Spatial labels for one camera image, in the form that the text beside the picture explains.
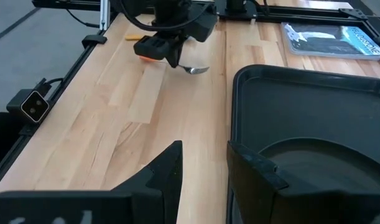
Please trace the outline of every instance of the wood grain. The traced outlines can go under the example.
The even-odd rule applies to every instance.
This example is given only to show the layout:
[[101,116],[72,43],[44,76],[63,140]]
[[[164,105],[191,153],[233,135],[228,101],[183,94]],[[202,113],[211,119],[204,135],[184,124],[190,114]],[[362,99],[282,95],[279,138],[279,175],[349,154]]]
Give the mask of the wood grain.
[[188,41],[180,63],[209,65],[201,75],[139,59],[126,34],[151,35],[122,15],[116,18],[105,35],[107,43],[88,57],[0,182],[0,192],[112,189],[181,139],[184,174],[177,222],[224,223],[226,142],[233,78],[240,68],[258,63],[380,78],[380,62],[290,54],[279,24],[220,21],[205,43]]

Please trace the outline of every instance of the black plastic tray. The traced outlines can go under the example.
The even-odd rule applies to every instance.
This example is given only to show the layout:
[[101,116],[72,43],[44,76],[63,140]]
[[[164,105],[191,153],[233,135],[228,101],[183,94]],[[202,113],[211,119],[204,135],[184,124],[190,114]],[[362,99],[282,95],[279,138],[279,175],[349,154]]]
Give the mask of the black plastic tray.
[[[318,189],[380,190],[380,79],[250,65],[234,78],[231,122],[232,141],[278,166],[304,168],[301,178],[326,185]],[[227,223],[242,223],[230,186],[227,208]]]

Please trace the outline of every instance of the black metal frame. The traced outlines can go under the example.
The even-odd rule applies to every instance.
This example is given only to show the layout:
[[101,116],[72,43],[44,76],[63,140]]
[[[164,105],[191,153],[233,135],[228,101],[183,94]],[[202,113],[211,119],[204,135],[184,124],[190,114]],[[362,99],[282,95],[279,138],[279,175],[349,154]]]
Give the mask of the black metal frame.
[[[301,7],[280,7],[280,6],[269,6],[270,14],[264,15],[261,11],[256,10],[254,4],[247,1],[244,5],[244,9],[241,11],[230,12],[226,8],[226,1],[232,1],[235,4],[243,2],[243,0],[217,0],[215,1],[217,12],[220,19],[231,19],[231,20],[250,20],[255,19],[257,22],[301,22],[308,24],[325,24],[325,25],[341,25],[341,26],[358,26],[362,28],[370,37],[372,37],[380,46],[380,33],[375,29],[376,24],[372,25],[366,19],[359,19],[351,17],[346,13],[339,10],[328,10],[328,9],[306,9]],[[100,0],[87,0],[78,1],[71,0],[68,2],[61,2],[59,0],[32,0],[34,6],[36,7],[48,7],[57,9],[78,9],[86,11],[99,11]],[[153,8],[148,7],[144,13],[153,13]],[[104,31],[98,32],[99,35],[103,35]],[[70,71],[65,75],[64,81],[61,85],[53,92],[49,101],[50,108],[54,106],[57,100],[60,98],[66,87],[70,84],[73,77],[79,71],[85,60],[88,58],[90,53],[93,51],[96,44],[88,46],[85,51],[80,55],[79,59],[75,62]],[[0,164],[0,181],[4,174],[9,170],[10,166],[17,159],[18,155],[24,149],[25,145],[29,142],[31,136],[35,133],[38,126],[26,126],[21,131],[21,137],[13,145],[12,149],[8,152],[6,157],[2,160]]]

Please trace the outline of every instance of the butcher block countertop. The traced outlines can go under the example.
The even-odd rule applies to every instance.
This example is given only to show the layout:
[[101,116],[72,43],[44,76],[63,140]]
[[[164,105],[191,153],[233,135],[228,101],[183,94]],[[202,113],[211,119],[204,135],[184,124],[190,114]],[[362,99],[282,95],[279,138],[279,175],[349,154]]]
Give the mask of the butcher block countertop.
[[[271,5],[337,9],[342,2],[269,0]],[[141,15],[142,22],[152,16]],[[109,190],[183,141],[177,223],[224,223],[226,143],[236,72],[266,64],[380,78],[380,61],[289,53],[280,24],[219,21],[205,43],[189,40],[180,64],[189,75],[145,62],[126,34],[147,34],[119,15],[0,181],[6,190]]]

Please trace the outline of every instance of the metal spoon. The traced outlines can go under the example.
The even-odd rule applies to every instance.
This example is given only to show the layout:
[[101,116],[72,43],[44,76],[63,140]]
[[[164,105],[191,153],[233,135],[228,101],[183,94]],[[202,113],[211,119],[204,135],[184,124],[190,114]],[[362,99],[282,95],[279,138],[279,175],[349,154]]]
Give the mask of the metal spoon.
[[208,71],[208,69],[209,69],[209,67],[193,68],[193,67],[187,67],[187,66],[183,66],[183,65],[178,65],[178,66],[182,67],[185,70],[185,72],[187,72],[188,74],[191,74],[191,75],[198,75],[198,74],[201,74],[201,73]]

